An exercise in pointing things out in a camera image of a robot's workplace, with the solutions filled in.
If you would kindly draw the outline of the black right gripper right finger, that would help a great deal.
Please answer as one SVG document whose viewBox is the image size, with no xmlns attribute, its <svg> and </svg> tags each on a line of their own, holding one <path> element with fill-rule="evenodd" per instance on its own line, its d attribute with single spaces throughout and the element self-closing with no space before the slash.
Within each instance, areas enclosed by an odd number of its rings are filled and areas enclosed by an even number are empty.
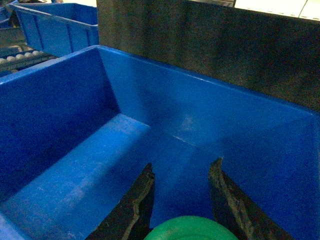
<svg viewBox="0 0 320 240">
<path fill-rule="evenodd" d="M 292 240 L 223 170 L 223 158 L 208 170 L 212 214 L 239 240 Z"/>
</svg>

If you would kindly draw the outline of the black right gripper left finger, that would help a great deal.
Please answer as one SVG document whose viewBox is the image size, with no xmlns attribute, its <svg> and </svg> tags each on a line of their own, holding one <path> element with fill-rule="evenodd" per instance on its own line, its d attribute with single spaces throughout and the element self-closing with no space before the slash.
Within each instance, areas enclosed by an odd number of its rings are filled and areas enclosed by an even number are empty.
<svg viewBox="0 0 320 240">
<path fill-rule="evenodd" d="M 149 162 L 88 240 L 143 240 L 150 233 L 155 174 Z"/>
</svg>

